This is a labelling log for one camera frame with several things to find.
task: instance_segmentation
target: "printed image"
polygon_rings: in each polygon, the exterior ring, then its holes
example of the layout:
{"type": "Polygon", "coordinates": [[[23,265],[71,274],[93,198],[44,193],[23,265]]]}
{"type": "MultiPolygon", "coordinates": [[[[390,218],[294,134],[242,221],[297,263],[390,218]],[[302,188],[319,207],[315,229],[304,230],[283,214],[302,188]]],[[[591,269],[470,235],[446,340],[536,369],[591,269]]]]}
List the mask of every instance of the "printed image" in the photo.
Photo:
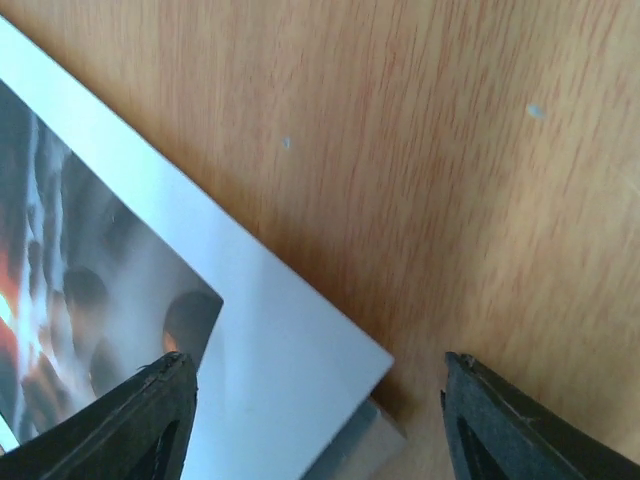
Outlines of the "printed image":
{"type": "Polygon", "coordinates": [[[18,441],[165,352],[199,366],[222,304],[0,82],[0,415],[18,441]]]}

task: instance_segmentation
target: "wooden table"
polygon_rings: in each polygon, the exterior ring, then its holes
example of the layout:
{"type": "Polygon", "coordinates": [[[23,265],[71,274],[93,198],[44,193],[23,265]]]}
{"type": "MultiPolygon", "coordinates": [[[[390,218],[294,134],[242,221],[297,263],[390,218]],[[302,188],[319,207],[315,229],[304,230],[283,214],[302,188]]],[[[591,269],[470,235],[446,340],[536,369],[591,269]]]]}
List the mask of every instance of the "wooden table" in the photo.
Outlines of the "wooden table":
{"type": "Polygon", "coordinates": [[[448,349],[640,461],[637,2],[0,12],[396,356],[380,478],[452,478],[448,349]]]}

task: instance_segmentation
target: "white spot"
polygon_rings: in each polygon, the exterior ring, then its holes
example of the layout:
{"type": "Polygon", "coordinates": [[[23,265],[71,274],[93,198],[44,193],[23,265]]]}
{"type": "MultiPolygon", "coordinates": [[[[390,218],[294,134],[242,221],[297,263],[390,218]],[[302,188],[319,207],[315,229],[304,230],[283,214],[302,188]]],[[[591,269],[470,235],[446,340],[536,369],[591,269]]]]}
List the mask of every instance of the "white spot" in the photo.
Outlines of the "white spot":
{"type": "Polygon", "coordinates": [[[527,105],[527,112],[533,118],[537,118],[538,120],[544,120],[547,116],[547,114],[544,113],[544,110],[542,110],[538,105],[527,105]]]}

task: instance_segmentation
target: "photo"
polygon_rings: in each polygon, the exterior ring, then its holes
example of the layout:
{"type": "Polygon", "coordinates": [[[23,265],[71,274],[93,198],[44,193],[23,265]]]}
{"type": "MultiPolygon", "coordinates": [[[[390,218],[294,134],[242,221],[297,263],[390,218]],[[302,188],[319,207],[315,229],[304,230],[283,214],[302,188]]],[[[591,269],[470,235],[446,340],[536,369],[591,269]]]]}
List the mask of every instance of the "photo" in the photo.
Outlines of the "photo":
{"type": "Polygon", "coordinates": [[[199,367],[222,305],[0,82],[0,415],[18,441],[165,352],[199,367]]]}

